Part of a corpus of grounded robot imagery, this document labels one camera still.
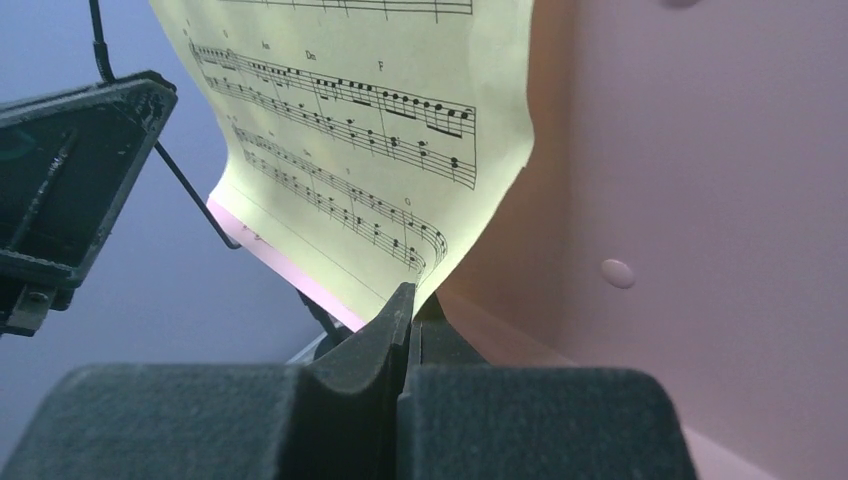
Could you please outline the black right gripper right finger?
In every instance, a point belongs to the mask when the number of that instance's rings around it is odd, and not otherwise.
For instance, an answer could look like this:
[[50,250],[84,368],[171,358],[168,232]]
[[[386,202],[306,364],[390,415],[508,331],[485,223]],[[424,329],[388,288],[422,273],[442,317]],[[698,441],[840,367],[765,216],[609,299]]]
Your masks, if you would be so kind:
[[429,298],[397,400],[400,479],[693,479],[676,409],[633,369],[498,367]]

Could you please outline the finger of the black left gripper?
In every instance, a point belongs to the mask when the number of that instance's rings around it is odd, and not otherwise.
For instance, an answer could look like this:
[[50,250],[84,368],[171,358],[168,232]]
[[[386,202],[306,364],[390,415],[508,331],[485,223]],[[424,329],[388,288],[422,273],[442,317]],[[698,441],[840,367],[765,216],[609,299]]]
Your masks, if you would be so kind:
[[2,104],[2,333],[69,308],[177,101],[142,71]]

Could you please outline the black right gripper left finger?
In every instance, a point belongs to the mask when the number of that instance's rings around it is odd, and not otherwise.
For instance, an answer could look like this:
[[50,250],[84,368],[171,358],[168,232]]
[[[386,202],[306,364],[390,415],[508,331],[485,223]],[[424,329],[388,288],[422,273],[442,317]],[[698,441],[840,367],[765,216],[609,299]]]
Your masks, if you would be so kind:
[[48,394],[5,479],[392,479],[415,288],[320,359],[99,364]]

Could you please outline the yellow sheet music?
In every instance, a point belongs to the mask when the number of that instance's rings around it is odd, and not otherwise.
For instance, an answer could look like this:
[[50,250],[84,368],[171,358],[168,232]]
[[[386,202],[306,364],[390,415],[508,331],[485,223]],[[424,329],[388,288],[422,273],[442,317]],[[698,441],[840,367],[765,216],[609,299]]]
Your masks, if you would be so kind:
[[155,1],[228,157],[227,230],[344,325],[421,307],[526,166],[530,1]]

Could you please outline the pink music stand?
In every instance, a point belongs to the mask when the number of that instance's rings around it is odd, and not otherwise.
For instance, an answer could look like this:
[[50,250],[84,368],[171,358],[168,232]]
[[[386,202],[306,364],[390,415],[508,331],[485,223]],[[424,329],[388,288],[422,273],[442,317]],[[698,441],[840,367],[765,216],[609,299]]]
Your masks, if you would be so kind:
[[450,320],[654,376],[705,479],[845,478],[846,3],[530,2],[533,149]]

